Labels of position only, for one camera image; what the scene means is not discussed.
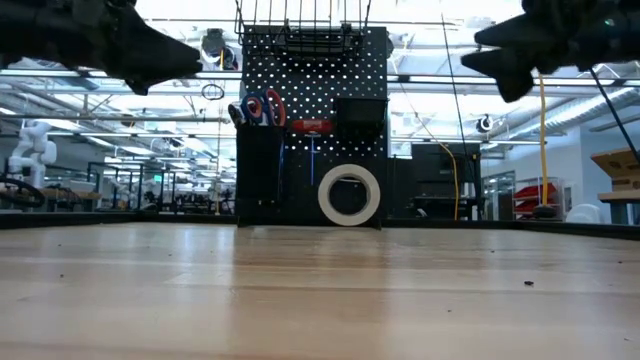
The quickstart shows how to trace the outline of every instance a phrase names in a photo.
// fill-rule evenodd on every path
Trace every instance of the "ceiling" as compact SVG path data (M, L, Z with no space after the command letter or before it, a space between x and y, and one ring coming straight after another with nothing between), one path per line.
M339 24L345 17L347 21L358 23L361 19L359 9L363 11L362 16L366 17L366 1L359 0L238 1L242 4L245 22L249 23L254 19L259 23L268 22L270 18L266 9L269 6L274 23L288 18L303 19L308 24L315 18L325 23L331 19L332 23ZM138 0L136 8L150 26L194 47L200 46L207 29L223 29L227 44L241 58L238 37L234 32L235 0ZM514 0L447 0L442 4L438 0L372 0L369 26L386 26L395 47L387 64L391 81L389 107L392 136L398 139L426 137L428 134L424 124L437 137L459 138L461 119L465 137L484 139L492 136L499 139L505 138L505 129L515 129L527 120L534 119L540 112L537 88L530 96L506 104L497 95L491 79L475 82L480 75L460 64L461 55L476 50L473 41L476 31L521 12L520 1ZM446 24L446 37L442 19ZM11 69L65 70L60 65L32 59L25 59ZM205 70L217 69L205 61ZM598 68L603 79L636 78L638 71L635 63L607 64ZM413 75L412 79L431 76L437 81L412 80L412 83L402 86L393 82L392 77L396 74L410 74ZM196 158L201 159L199 163L178 160L167 163L181 163L179 166L182 168L186 166L191 170L201 170L200 173L207 175L198 176L214 180L235 177L235 128L229 122L226 108L239 99L240 73L218 72L210 73L209 79L168 81L153 87L147 97L131 94L120 80L105 78L99 72L92 75L95 76L90 80L80 79L90 81L87 84L61 77L12 77L0 72L0 93L8 94L0 101L0 109L4 109L5 113L35 114L43 118L46 115L74 117L82 114L85 117L82 120L57 119L51 120L51 123L59 131L125 134L123 137L91 136L94 139L91 142L105 153L122 157ZM590 84L588 77L575 68L563 68L552 78L561 81L558 80L557 86L547 89L549 109L573 99L599 96L593 86L574 86L574 80ZM453 96L454 80L458 84L455 89L457 98ZM32 91L16 88L16 83L28 86ZM224 88L224 99L207 101L201 96L201 88L210 83ZM125 116L148 119L131 124L104 120ZM479 118L485 116L494 119L497 128L489 134L479 134L475 125ZM135 133L147 135L124 137ZM166 140L179 135L194 137L174 139L178 143ZM407 145L398 141L394 144L393 152L405 154ZM208 159L209 162L205 163L202 159ZM212 164L217 166L217 172L212 172Z

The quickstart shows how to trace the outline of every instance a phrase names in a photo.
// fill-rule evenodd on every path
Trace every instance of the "roll of tape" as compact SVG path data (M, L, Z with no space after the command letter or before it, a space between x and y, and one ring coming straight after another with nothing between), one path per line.
M336 181L352 177L360 180L367 190L367 204L358 213L353 215L345 215L339 213L333 205L329 193ZM362 166L347 164L336 166L331 169L322 179L318 189L318 202L324 215L329 220L341 226L358 226L367 222L373 214L376 213L380 206L380 185L378 180L369 170Z

